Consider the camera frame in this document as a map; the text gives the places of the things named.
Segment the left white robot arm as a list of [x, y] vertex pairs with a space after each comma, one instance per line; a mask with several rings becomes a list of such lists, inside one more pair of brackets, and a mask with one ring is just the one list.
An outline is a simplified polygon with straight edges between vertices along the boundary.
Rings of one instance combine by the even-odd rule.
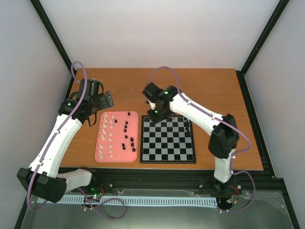
[[65, 193], [79, 187], [89, 192], [98, 189], [99, 179], [96, 170], [80, 167], [75, 171], [59, 174], [59, 167], [73, 137], [91, 115], [112, 107], [109, 91], [103, 90], [101, 82], [82, 79], [77, 92], [73, 92], [58, 111], [54, 128], [42, 150], [28, 168], [20, 168], [17, 178], [31, 196], [57, 203]]

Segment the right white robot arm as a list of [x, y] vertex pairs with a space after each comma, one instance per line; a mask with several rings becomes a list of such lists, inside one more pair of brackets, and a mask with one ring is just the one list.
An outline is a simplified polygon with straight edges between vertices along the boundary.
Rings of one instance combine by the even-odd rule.
[[223, 116], [208, 110], [172, 85], [163, 90], [149, 83], [142, 94], [151, 107], [147, 114], [153, 123], [159, 123], [176, 113], [189, 119], [210, 136], [208, 150], [215, 158], [210, 188], [224, 193], [231, 185], [233, 158], [239, 140], [235, 118], [231, 114]]

